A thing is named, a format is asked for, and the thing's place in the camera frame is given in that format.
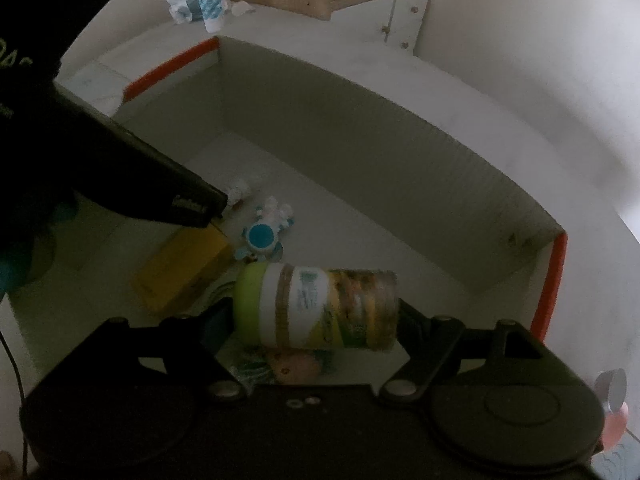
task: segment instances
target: plastic bag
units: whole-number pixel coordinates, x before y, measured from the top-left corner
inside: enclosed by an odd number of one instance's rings
[[[198,0],[166,0],[169,14],[175,23],[189,23],[202,19],[202,10]]]

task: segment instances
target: pink object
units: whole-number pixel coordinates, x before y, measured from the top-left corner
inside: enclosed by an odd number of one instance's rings
[[[604,418],[604,428],[600,435],[600,441],[604,451],[609,451],[616,447],[620,439],[625,434],[626,423],[629,420],[629,407],[626,402],[622,403],[620,411],[607,413]]]
[[[309,384],[322,371],[322,364],[310,350],[267,350],[267,362],[280,384]]]

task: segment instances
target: white toy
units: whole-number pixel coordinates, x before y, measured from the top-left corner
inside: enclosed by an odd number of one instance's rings
[[[254,188],[243,178],[236,180],[231,187],[225,190],[226,208],[222,212],[223,218],[232,210],[242,205],[242,202],[254,193]]]
[[[278,234],[293,225],[293,209],[289,204],[278,208],[278,201],[270,196],[264,206],[256,209],[257,221],[242,230],[246,243],[236,251],[236,260],[248,262],[279,261],[282,257],[282,244]]]

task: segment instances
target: plastic bottle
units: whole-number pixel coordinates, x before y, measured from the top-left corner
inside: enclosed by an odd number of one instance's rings
[[[234,289],[239,338],[270,348],[386,350],[398,307],[392,272],[255,263]]]

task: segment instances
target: blue circular object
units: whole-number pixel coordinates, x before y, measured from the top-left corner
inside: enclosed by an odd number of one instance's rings
[[[273,229],[268,225],[258,224],[249,229],[246,239],[253,247],[257,249],[266,249],[273,244],[275,234],[273,233]]]

